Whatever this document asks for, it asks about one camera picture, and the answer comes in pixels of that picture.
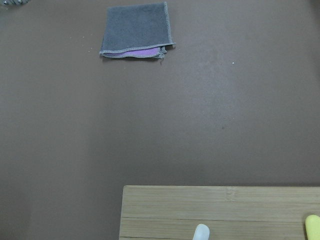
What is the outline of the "yellow plastic knife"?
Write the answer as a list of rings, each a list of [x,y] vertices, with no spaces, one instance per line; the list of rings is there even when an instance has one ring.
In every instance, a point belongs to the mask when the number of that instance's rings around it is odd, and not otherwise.
[[[305,230],[308,240],[320,240],[320,217],[315,214],[307,216]]]

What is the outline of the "grey folded cloth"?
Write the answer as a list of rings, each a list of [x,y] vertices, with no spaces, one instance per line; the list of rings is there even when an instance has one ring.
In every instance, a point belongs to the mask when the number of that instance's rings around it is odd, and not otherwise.
[[[113,6],[107,9],[99,54],[110,59],[163,59],[172,38],[166,2]]]

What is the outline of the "white ceramic spoon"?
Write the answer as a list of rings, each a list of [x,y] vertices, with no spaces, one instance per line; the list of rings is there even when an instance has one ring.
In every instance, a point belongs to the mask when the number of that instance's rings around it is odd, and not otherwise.
[[[205,224],[198,224],[195,228],[192,240],[209,240],[210,229]]]

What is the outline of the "bamboo cutting board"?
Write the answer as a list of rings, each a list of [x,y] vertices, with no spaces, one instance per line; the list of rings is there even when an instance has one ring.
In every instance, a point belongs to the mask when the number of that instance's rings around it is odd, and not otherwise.
[[[121,240],[190,240],[197,225],[212,240],[304,240],[320,213],[315,186],[147,186],[123,188]]]

